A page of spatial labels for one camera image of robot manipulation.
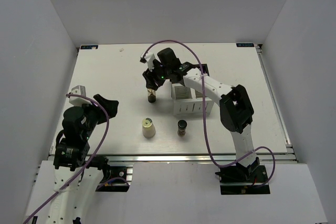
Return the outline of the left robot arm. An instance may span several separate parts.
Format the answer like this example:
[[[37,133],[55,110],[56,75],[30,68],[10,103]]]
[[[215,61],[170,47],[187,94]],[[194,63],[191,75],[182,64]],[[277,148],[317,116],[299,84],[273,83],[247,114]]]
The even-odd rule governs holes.
[[[118,101],[101,95],[88,99],[69,94],[72,106],[63,113],[62,130],[56,137],[54,192],[46,223],[84,223],[100,182],[110,178],[104,157],[87,157],[89,138],[99,124],[109,124],[118,112]]]

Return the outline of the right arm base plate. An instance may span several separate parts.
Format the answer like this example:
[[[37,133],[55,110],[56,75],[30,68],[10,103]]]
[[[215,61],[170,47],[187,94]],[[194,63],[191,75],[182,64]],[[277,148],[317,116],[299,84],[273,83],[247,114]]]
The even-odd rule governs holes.
[[[249,177],[236,166],[215,172],[219,178],[222,195],[269,195],[268,175],[264,165],[259,165]]]

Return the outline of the tall dark sauce bottle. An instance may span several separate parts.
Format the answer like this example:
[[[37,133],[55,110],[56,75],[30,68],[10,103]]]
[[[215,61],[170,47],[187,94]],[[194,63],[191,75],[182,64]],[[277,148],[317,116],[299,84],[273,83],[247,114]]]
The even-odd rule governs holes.
[[[152,88],[147,88],[148,102],[154,103],[156,101],[156,90]]]

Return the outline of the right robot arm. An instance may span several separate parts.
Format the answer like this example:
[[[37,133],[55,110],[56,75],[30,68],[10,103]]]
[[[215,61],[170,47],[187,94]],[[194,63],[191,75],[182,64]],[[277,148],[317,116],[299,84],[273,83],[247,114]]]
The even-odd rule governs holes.
[[[165,80],[170,80],[200,92],[219,106],[221,123],[233,138],[238,177],[245,182],[255,177],[260,162],[251,136],[254,109],[245,87],[216,81],[202,66],[180,62],[171,48],[157,55],[146,52],[140,61],[148,66],[143,73],[148,89],[157,90]]]

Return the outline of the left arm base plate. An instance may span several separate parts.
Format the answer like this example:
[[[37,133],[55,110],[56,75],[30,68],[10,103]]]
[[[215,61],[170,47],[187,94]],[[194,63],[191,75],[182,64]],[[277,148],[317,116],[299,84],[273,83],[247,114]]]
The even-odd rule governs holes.
[[[105,193],[126,193],[131,184],[132,174],[133,167],[131,165],[110,166],[105,172],[96,191]]]

